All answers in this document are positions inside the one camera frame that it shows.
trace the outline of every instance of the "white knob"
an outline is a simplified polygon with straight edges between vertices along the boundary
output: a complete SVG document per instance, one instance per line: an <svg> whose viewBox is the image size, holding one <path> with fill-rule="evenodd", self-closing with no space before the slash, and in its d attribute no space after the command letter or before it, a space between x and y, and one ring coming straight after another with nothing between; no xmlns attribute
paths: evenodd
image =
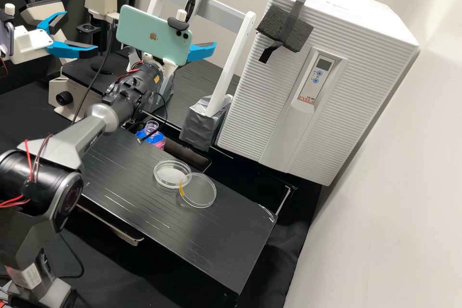
<svg viewBox="0 0 462 308"><path fill-rule="evenodd" d="M15 7L13 4L10 4L10 3L5 4L5 13L7 15L14 15L14 10L15 10Z"/></svg>
<svg viewBox="0 0 462 308"><path fill-rule="evenodd" d="M184 22L186 20L186 11L185 10L178 10L176 19L178 19L181 22Z"/></svg>

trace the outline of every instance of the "smartphone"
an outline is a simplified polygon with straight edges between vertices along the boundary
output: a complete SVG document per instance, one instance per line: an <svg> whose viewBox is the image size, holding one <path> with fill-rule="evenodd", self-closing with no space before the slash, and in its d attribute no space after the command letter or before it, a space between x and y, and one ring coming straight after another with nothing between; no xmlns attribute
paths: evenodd
<svg viewBox="0 0 462 308"><path fill-rule="evenodd" d="M123 5L115 37L119 42L182 66L186 64L193 36L189 30L170 27L162 18Z"/></svg>

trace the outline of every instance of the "black cable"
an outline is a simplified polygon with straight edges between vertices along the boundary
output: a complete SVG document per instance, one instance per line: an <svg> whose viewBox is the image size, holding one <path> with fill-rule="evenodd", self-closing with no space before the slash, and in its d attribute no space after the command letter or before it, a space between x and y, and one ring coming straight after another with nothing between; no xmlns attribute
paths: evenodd
<svg viewBox="0 0 462 308"><path fill-rule="evenodd" d="M127 123L127 124L125 124L125 129L130 131L131 129L133 129L135 126L138 126L139 124L143 124L143 127L144 127L146 122L145 121L139 121L139 122L134 122L134 123Z"/></svg>
<svg viewBox="0 0 462 308"><path fill-rule="evenodd" d="M77 107L76 114L74 114L74 119L72 119L71 125L76 122L77 115L80 112L80 109L82 108L85 98L87 97L88 93L90 92L91 87L96 81L96 78L99 76L101 70L104 67L104 64L106 63L107 57L109 56L109 52L111 51L112 42L114 41L114 28L111 28L110 34L111 34L111 38L109 39L109 45L107 46L108 48L107 48L106 53L104 54L104 58L103 58L103 61L101 62L100 68L98 69L98 71L96 71L95 77L93 77L93 79L91 80L90 84L87 87L87 90L85 91L85 94L83 95L82 100L80 100L80 103L78 104L78 107Z"/></svg>
<svg viewBox="0 0 462 308"><path fill-rule="evenodd" d="M167 113L167 103L165 102L165 99L164 97L162 96L161 93L158 93L158 92L154 92L154 95L159 95L161 98L162 98L162 102L163 102L163 108L164 108L164 111L165 111L165 119L164 119L164 123L162 124L163 126L165 126L165 124L167 123L167 119L168 119L168 113ZM149 138L150 136L154 135L156 132L157 132L158 129L156 130L153 130L151 131L150 133L148 133L146 136L144 136L142 139L137 139L138 142L141 144L143 143L147 138Z"/></svg>
<svg viewBox="0 0 462 308"><path fill-rule="evenodd" d="M63 240L64 243L66 243L67 247L69 248L69 250L71 251L72 255L74 255L74 257L76 258L78 264L80 265L80 273L78 275L72 275L72 276L63 276L63 277L60 277L61 279L77 279L77 278L81 278L83 276L83 274L85 273L85 267L83 266L83 262L82 260L80 260L80 258L78 257L78 255L72 250L71 246L69 245L69 243L64 239L63 235L62 234L59 234L61 239Z"/></svg>

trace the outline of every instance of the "black platform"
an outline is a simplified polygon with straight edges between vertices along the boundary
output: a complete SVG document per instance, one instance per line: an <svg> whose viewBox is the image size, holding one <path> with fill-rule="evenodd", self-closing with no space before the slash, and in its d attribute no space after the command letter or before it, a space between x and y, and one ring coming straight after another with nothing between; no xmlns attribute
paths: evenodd
<svg viewBox="0 0 462 308"><path fill-rule="evenodd" d="M276 216L217 181L212 206L189 206L154 178L153 167L173 158L120 129L84 156L84 196L240 294Z"/></svg>

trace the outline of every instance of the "petri dish lid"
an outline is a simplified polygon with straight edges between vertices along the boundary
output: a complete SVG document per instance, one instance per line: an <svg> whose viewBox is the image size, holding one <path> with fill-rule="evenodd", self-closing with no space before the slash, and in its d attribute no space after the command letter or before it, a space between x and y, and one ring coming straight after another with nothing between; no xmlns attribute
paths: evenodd
<svg viewBox="0 0 462 308"><path fill-rule="evenodd" d="M187 185L191 178L185 177L190 173L189 166L180 160L162 160L154 167L155 180L169 189L178 189L181 181Z"/></svg>
<svg viewBox="0 0 462 308"><path fill-rule="evenodd" d="M202 173L190 173L181 180L180 195L188 204L196 208L207 208L217 196L215 184Z"/></svg>

